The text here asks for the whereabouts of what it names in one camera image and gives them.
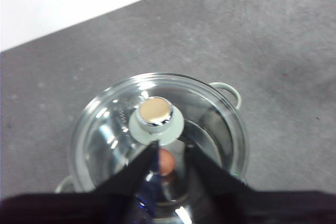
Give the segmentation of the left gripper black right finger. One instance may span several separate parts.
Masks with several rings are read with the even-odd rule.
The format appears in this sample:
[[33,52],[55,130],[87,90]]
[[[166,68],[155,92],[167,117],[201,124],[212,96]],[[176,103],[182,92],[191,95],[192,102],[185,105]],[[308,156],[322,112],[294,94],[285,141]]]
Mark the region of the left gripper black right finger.
[[211,196],[251,193],[252,189],[241,180],[222,169],[197,145],[188,145],[186,154]]

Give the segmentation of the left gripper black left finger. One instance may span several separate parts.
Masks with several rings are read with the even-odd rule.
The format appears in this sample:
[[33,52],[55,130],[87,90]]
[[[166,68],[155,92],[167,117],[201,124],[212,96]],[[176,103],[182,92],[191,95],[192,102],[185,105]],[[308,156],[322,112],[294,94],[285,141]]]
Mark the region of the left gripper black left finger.
[[159,172],[159,143],[153,141],[126,168],[92,192],[102,195],[134,195],[150,171]]

